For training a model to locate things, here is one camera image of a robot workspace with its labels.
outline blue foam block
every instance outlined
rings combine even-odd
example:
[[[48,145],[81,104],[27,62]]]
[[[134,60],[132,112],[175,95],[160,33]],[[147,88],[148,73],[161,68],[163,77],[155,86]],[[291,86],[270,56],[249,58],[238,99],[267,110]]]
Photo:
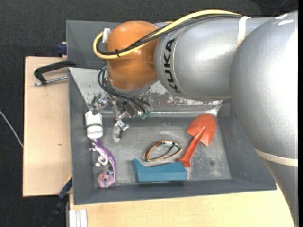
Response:
[[[138,182],[186,181],[187,172],[181,162],[160,166],[143,166],[137,159],[133,161]]]

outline white cylinder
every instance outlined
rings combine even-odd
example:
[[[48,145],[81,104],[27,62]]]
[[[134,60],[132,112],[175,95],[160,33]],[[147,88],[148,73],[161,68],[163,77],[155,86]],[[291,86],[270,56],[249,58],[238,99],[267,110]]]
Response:
[[[86,134],[90,139],[97,139],[103,135],[102,115],[93,115],[92,111],[85,114]]]

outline yellow cable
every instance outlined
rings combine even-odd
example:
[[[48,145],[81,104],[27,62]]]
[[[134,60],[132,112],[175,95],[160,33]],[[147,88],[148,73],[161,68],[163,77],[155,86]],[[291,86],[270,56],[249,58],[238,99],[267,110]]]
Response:
[[[204,15],[211,15],[211,14],[231,14],[231,15],[240,15],[240,14],[237,14],[237,13],[233,13],[233,12],[228,12],[228,11],[223,11],[223,10],[205,10],[205,11],[199,11],[199,12],[196,12],[196,13],[192,13],[192,14],[189,14],[189,15],[186,15],[178,20],[176,20],[175,22],[172,22],[171,24],[169,24],[168,26],[164,27],[163,29],[161,29],[160,31],[158,31],[157,33],[153,34],[150,38],[153,38],[154,36],[162,33],[162,32],[165,32],[191,18],[195,18],[195,17],[198,17],[198,16],[204,16]],[[125,56],[125,55],[128,55],[132,52],[134,52],[135,50],[138,50],[140,48],[142,48],[143,46],[145,46],[146,44],[142,44],[142,45],[139,45],[133,49],[130,49],[126,52],[122,52],[122,53],[119,53],[119,56],[118,55],[104,55],[102,53],[100,53],[99,51],[97,51],[97,43],[99,41],[100,38],[102,38],[103,36],[103,32],[101,32],[100,34],[98,34],[98,36],[95,38],[94,40],[94,43],[93,43],[93,49],[94,49],[94,53],[102,58],[102,59],[116,59],[118,57],[122,57],[122,56]]]

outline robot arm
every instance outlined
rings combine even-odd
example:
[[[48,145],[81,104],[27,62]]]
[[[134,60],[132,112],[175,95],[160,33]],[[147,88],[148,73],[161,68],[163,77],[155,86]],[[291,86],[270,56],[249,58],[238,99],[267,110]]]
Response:
[[[107,59],[117,93],[141,95],[158,79],[179,97],[231,98],[298,225],[298,11],[247,18],[210,10],[161,26],[128,22],[111,32],[103,53],[101,37],[94,51]]]

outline red shovel handle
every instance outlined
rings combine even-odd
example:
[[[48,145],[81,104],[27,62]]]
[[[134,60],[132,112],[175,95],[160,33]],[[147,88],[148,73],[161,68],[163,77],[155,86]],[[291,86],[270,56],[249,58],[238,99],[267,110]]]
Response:
[[[184,167],[190,167],[190,159],[191,157],[193,156],[198,144],[199,144],[199,141],[202,137],[204,133],[204,129],[201,130],[195,137],[194,139],[192,140],[192,142],[190,143],[185,155],[183,157],[181,157],[179,159],[179,161],[182,163],[182,165]]]

